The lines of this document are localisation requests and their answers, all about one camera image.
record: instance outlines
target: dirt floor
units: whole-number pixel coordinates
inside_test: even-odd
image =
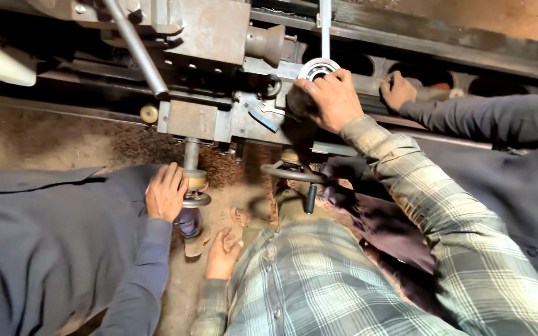
[[[538,0],[370,0],[376,7],[444,20],[538,40]],[[145,132],[142,127],[84,118],[0,107],[0,169],[65,170],[105,166],[104,171],[132,164],[169,163],[182,160],[183,145],[170,136]],[[231,206],[255,204],[259,216],[272,216],[270,181],[259,166],[272,161],[275,150],[247,147],[244,162],[220,156],[211,148],[201,150],[200,169],[209,174],[211,205],[203,208],[205,224],[214,232],[230,226]],[[347,216],[328,209],[344,225]],[[170,284],[165,295],[159,335],[187,335],[196,312],[198,286],[205,269],[205,252],[186,260],[183,240],[173,236],[170,251]]]

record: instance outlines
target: wrench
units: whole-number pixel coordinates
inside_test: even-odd
[[[295,115],[292,115],[286,111],[283,111],[283,110],[278,110],[276,108],[272,108],[271,106],[269,106],[268,103],[263,103],[263,106],[261,106],[261,112],[272,112],[272,113],[275,113],[275,114],[279,114],[279,115],[283,115],[284,117],[290,117],[290,118],[294,118],[294,120],[296,120],[297,122],[301,122],[300,119],[295,116]]]

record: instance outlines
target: foot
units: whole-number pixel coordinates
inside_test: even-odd
[[[229,214],[231,215],[232,221],[242,227],[252,222],[254,219],[248,211],[240,208],[231,208]]]
[[[198,236],[192,238],[184,238],[184,252],[186,256],[199,256],[203,253],[203,247],[207,241],[211,239],[211,231],[203,226]]]

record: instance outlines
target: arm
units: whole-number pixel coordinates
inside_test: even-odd
[[[205,279],[198,299],[197,317],[190,328],[192,336],[221,336],[228,322],[228,281]]]
[[[365,157],[375,177],[425,233],[444,308],[471,335],[538,335],[538,274],[504,234],[504,223],[433,164],[412,138],[391,134],[358,112],[349,72],[335,74],[342,84],[326,75],[330,85],[318,80],[315,87],[300,80],[296,85],[317,102],[319,126],[336,130]]]
[[[230,228],[221,229],[211,246],[197,317],[190,328],[192,336],[221,336],[227,329],[227,284],[243,246],[243,241],[235,242],[235,235],[230,231]]]
[[[134,265],[126,270],[94,335],[152,335],[168,280],[172,222],[182,209],[188,177],[176,163],[162,166],[146,190],[149,220]]]
[[[168,280],[172,223],[149,219],[136,262],[116,290],[101,327],[94,335],[152,335]]]
[[[538,147],[538,95],[460,97],[415,103],[416,90],[398,72],[381,88],[383,99],[400,116],[432,132],[491,142],[498,147]]]

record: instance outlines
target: screw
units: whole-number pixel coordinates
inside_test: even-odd
[[[84,14],[86,12],[86,7],[83,4],[78,4],[74,7],[74,10],[79,14]]]

